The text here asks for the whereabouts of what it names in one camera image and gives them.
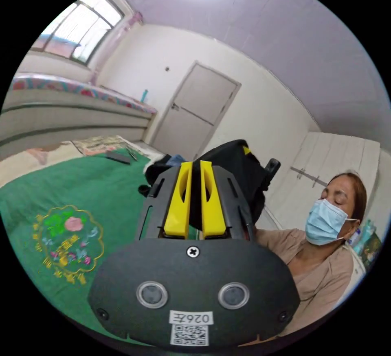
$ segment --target woman's hair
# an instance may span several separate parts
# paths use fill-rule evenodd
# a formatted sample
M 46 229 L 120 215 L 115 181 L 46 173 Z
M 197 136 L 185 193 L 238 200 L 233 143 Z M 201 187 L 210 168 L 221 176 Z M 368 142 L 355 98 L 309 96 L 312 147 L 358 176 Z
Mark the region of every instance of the woman's hair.
M 367 190 L 365 189 L 365 186 L 360 176 L 356 172 L 350 170 L 334 176 L 330 180 L 330 182 L 340 176 L 348 176 L 353 182 L 355 197 L 354 197 L 354 210 L 351 218 L 358 219 L 360 223 L 362 223 L 362 220 L 365 215 L 365 209 L 367 208 Z

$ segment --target wardrobe handle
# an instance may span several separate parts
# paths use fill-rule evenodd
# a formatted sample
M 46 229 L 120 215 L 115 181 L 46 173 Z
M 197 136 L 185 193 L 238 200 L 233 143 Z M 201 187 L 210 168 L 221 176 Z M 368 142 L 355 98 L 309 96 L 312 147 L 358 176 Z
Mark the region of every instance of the wardrobe handle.
M 314 183 L 312 184 L 312 187 L 314 187 L 314 186 L 316 185 L 316 183 L 317 183 L 318 180 L 319 180 L 319 177 L 320 177 L 320 176 L 318 176 L 318 177 L 316 178 L 316 180 L 314 180 Z

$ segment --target qr code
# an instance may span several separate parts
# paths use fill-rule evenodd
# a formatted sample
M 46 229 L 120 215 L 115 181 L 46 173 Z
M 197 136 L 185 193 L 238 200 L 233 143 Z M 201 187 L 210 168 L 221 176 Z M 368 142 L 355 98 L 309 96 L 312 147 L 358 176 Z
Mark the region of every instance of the qr code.
M 207 325 L 173 325 L 171 344 L 190 347 L 209 345 Z

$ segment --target yellow plastic piece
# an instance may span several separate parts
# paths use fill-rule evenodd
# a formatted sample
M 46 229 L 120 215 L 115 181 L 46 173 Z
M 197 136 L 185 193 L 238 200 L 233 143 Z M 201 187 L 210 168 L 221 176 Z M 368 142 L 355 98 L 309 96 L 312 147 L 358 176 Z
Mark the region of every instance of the yellow plastic piece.
M 221 209 L 219 192 L 217 191 L 212 163 L 200 161 L 201 168 L 201 204 L 202 204 L 202 234 L 204 238 L 221 236 L 225 233 L 226 225 Z M 206 189 L 209 200 L 206 200 Z
M 189 236 L 192 171 L 193 162 L 182 163 L 164 225 L 164 232 L 172 237 L 187 239 Z

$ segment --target woman's ear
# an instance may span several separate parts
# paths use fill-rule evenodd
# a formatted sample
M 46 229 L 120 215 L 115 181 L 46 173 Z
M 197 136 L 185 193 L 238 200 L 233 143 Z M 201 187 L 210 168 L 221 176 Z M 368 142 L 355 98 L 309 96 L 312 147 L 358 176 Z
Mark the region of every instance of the woman's ear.
M 344 235 L 345 240 L 348 240 L 353 236 L 353 234 L 356 232 L 356 230 L 360 226 L 360 221 L 359 220 L 348 221 L 348 224 L 349 224 L 349 229 L 348 229 L 348 232 Z

